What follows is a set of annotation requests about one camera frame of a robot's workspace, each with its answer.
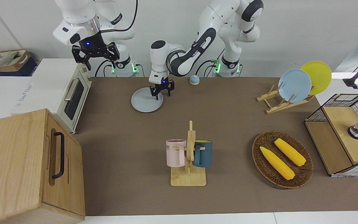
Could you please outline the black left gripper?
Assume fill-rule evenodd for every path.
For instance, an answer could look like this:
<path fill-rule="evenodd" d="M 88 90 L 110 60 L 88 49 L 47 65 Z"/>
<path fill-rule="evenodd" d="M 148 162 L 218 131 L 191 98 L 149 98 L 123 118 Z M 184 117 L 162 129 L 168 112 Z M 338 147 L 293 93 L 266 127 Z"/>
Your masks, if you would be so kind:
<path fill-rule="evenodd" d="M 174 81 L 169 81 L 168 78 L 165 78 L 161 81 L 160 84 L 155 84 L 154 86 L 150 86 L 150 93 L 156 100 L 158 100 L 158 95 L 162 89 L 167 89 L 168 96 L 171 96 L 171 91 L 175 88 Z"/>

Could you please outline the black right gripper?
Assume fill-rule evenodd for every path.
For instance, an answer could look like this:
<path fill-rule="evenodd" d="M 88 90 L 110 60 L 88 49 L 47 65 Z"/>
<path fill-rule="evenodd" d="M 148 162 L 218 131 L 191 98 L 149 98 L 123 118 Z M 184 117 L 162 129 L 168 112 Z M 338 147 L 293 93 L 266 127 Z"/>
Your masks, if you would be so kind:
<path fill-rule="evenodd" d="M 101 32 L 80 40 L 80 46 L 72 46 L 71 52 L 77 63 L 84 64 L 87 69 L 91 70 L 89 59 L 91 57 L 108 57 L 111 63 L 115 64 L 119 60 L 119 50 L 115 43 L 105 45 Z"/>

